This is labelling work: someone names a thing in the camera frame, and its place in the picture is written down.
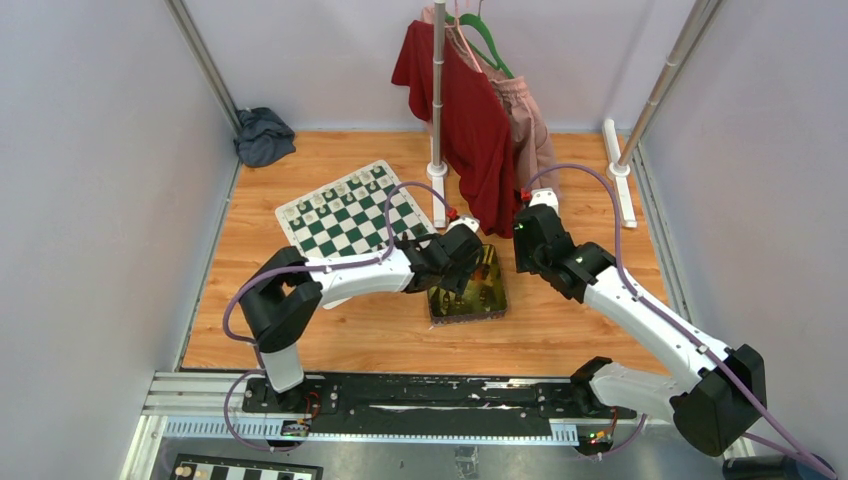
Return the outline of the yellow metal tin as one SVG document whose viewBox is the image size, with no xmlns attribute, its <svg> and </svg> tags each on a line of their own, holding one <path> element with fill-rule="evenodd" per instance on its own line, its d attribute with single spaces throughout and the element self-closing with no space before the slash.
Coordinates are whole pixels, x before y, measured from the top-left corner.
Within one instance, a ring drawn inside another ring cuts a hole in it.
<svg viewBox="0 0 848 480">
<path fill-rule="evenodd" d="M 482 261 L 463 293 L 433 287 L 428 291 L 428 308 L 434 327 L 504 317 L 508 298 L 495 246 L 483 245 Z"/>
</svg>

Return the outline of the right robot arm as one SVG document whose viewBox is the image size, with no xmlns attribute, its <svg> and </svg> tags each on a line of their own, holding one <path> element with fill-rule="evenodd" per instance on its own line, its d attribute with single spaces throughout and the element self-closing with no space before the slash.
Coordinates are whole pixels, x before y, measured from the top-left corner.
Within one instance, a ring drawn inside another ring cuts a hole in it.
<svg viewBox="0 0 848 480">
<path fill-rule="evenodd" d="M 763 357 L 697 330 L 638 286 L 616 258 L 593 242 L 576 245 L 557 211 L 537 204 L 513 223 L 516 269 L 540 276 L 566 299 L 613 320 L 668 370 L 629 369 L 596 357 L 578 369 L 571 403 L 584 417 L 623 407 L 673 424 L 701 453 L 718 457 L 762 418 L 767 405 Z"/>
</svg>

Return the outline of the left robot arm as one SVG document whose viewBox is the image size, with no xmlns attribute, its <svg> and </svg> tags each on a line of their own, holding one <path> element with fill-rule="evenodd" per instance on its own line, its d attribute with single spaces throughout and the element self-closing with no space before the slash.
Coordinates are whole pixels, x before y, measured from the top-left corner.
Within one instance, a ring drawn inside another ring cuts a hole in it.
<svg viewBox="0 0 848 480">
<path fill-rule="evenodd" d="M 417 294 L 433 287 L 461 293 L 482 253 L 481 239 L 465 224 L 338 258 L 307 258 L 295 247 L 280 249 L 235 299 L 264 370 L 268 400 L 283 413 L 304 405 L 307 389 L 297 343 L 318 309 L 375 293 Z"/>
</svg>

